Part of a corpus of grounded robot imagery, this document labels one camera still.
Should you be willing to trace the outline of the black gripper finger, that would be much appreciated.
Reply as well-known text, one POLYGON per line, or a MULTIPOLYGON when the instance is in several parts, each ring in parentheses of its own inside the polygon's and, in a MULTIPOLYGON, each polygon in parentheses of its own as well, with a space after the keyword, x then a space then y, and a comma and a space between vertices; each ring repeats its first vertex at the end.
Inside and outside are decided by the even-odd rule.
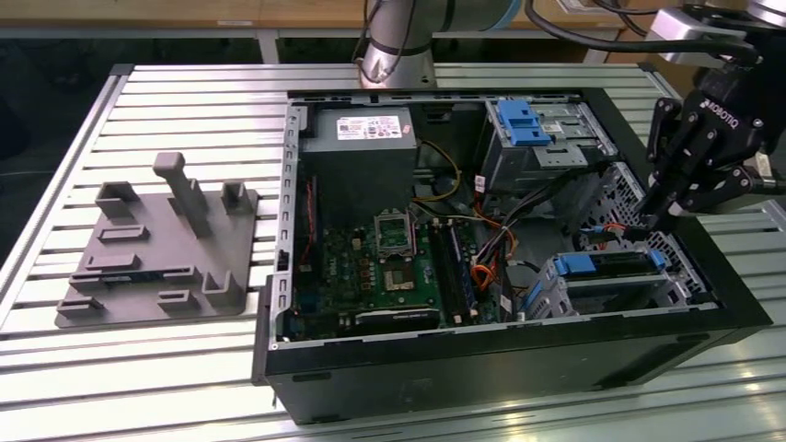
POLYGON ((754 168, 736 166, 712 173, 691 183, 670 204, 666 229, 674 230, 680 220, 698 215, 720 215, 762 201, 762 180, 754 168))
POLYGON ((716 128, 698 108, 678 99, 656 101, 646 148, 654 168, 636 206, 647 230, 672 231, 676 218, 694 205, 688 195, 700 187, 715 141, 716 128))

